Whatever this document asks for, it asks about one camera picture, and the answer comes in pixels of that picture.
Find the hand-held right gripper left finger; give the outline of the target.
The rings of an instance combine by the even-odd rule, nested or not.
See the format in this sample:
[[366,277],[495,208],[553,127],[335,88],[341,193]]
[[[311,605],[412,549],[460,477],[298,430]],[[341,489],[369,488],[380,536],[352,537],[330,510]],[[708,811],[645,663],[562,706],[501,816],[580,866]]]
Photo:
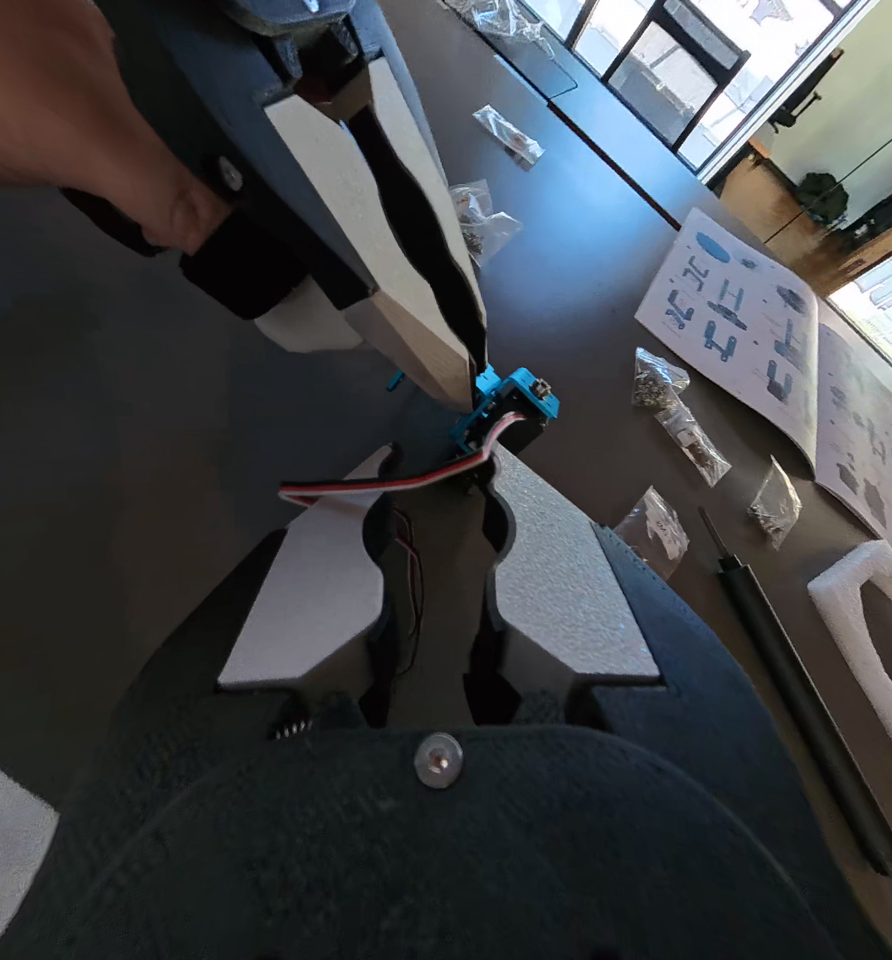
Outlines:
[[380,489],[318,498],[283,542],[218,677],[224,692],[332,693],[387,723],[402,630],[380,560],[396,538]]

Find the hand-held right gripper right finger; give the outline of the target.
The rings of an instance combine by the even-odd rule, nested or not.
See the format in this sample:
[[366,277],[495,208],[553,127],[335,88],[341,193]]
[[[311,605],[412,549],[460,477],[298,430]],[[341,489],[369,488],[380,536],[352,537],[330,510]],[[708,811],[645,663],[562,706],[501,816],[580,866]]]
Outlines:
[[657,684],[596,524],[503,446],[488,467],[482,533],[496,556],[464,675],[476,725],[508,724],[532,694],[570,707],[594,687]]

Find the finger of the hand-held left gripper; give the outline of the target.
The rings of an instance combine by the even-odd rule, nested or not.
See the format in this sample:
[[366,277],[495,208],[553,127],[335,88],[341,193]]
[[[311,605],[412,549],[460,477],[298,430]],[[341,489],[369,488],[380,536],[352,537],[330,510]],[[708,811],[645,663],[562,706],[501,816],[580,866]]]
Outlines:
[[399,181],[370,104],[346,127],[299,98],[267,114],[372,279],[372,292],[342,310],[347,324],[434,400],[470,411],[477,368],[394,230]]
[[428,282],[440,311],[475,368],[487,363],[487,322],[472,258],[449,187],[388,59],[369,65],[371,110],[390,154],[392,222],[412,265]]

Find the labelled clear bag of screws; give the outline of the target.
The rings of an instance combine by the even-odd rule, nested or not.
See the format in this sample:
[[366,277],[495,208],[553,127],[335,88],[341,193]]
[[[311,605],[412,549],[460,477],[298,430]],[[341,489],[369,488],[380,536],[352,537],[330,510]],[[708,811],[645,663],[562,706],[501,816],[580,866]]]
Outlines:
[[676,511],[654,486],[615,527],[615,534],[663,582],[679,568],[690,546]]

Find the dark grey desk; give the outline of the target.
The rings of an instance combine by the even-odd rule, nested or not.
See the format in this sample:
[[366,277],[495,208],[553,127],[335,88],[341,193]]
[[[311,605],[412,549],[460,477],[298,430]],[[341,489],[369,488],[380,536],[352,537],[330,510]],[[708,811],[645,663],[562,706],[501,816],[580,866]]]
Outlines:
[[[524,233],[482,278],[490,358],[548,378],[560,420],[524,461],[600,523],[648,485],[691,539],[671,586],[740,662],[800,767],[828,842],[892,944],[892,881],[859,854],[716,581],[697,514],[751,562],[892,826],[892,744],[807,582],[864,540],[810,483],[783,549],[745,508],[783,435],[703,379],[692,410],[733,469],[707,489],[630,405],[633,314],[675,232],[489,48],[435,2],[383,2],[449,181],[484,177]],[[528,169],[473,113],[545,148]],[[0,769],[53,807],[152,651],[292,510],[284,478],[342,474],[397,439],[421,462],[445,411],[385,390],[368,350],[297,356],[181,276],[135,255],[50,188],[0,187]]]

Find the person's left hand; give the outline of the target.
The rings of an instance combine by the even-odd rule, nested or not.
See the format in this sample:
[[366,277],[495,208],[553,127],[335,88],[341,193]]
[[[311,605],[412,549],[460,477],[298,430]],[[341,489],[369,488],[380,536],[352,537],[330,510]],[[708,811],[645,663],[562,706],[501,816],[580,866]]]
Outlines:
[[103,198],[151,244],[189,255],[232,212],[136,109],[91,2],[0,1],[0,186]]

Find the clear plastic parts bag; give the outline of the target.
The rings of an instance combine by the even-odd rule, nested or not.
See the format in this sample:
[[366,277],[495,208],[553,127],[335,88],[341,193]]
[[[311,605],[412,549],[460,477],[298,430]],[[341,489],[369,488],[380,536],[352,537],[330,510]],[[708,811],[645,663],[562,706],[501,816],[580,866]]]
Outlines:
[[731,464],[709,439],[687,405],[677,400],[659,409],[654,418],[687,456],[710,489],[728,474]]
[[478,268],[524,230],[518,219],[494,209],[484,178],[451,186],[450,196],[467,251]]
[[798,522],[802,509],[800,498],[774,456],[755,496],[747,508],[747,515],[766,537],[769,545],[778,551]]
[[473,118],[520,165],[530,169],[544,155],[545,148],[538,141],[519,130],[490,104],[476,110]]

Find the crumpled clear plastic wrap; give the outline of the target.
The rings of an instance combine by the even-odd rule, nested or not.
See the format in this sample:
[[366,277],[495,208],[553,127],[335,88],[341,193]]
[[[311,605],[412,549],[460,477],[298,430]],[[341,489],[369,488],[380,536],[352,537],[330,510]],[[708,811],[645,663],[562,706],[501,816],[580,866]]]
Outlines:
[[547,41],[541,21],[516,1],[442,1],[441,4],[484,36],[509,42]]

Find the black screwdriver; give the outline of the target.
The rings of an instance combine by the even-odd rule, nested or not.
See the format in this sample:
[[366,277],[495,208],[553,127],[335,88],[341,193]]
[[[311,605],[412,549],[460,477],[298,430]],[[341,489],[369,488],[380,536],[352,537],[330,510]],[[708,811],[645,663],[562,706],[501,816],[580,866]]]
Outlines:
[[732,552],[707,510],[717,578],[871,868],[892,880],[892,828],[749,564]]

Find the clear bag of silver screws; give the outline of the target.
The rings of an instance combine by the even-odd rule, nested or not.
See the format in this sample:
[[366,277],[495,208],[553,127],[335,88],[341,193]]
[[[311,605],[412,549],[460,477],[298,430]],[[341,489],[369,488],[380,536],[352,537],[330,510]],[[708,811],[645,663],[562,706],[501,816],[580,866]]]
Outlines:
[[663,411],[676,405],[690,386],[689,374],[679,366],[638,347],[635,351],[631,401],[635,407]]

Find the assembly instruction booklet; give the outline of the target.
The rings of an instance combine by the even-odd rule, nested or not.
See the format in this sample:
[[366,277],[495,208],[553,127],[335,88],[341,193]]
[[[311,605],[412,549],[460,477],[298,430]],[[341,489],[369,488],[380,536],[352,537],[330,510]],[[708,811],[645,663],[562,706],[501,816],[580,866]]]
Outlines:
[[695,207],[635,317],[782,431],[815,483],[892,547],[892,391],[798,276]]

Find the large office window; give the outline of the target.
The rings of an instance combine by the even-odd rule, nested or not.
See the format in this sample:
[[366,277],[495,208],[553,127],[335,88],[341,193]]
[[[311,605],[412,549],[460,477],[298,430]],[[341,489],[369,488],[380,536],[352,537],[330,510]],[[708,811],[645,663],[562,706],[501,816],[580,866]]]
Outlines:
[[647,1],[526,2],[596,81],[692,171],[701,168],[856,2],[667,2],[680,30],[704,30],[722,85],[668,30],[645,25]]

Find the black office chair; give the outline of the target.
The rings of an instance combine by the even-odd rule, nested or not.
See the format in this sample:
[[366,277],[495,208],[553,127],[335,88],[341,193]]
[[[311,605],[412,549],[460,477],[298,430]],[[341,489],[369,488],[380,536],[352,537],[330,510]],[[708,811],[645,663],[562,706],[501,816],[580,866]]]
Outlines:
[[843,53],[841,47],[833,49],[776,108],[767,120],[767,124],[775,134],[778,134],[781,129],[794,127],[805,110],[821,99],[817,88],[826,75],[836,66]]

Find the dark green bag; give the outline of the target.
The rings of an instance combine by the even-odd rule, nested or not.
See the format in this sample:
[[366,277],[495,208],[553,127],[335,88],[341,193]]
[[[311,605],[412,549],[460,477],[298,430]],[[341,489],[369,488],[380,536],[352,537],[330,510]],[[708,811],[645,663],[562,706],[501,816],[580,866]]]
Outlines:
[[849,194],[831,173],[805,174],[796,186],[793,197],[809,219],[825,228],[834,229],[845,222]]

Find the white foam packing frame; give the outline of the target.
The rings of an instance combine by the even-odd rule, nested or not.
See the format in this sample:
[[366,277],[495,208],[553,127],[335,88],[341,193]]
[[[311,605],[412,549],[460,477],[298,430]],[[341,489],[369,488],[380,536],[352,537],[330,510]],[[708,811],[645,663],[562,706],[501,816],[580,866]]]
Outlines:
[[872,584],[892,606],[892,548],[876,539],[857,546],[808,583],[821,619],[892,743],[892,678],[869,632],[861,589]]

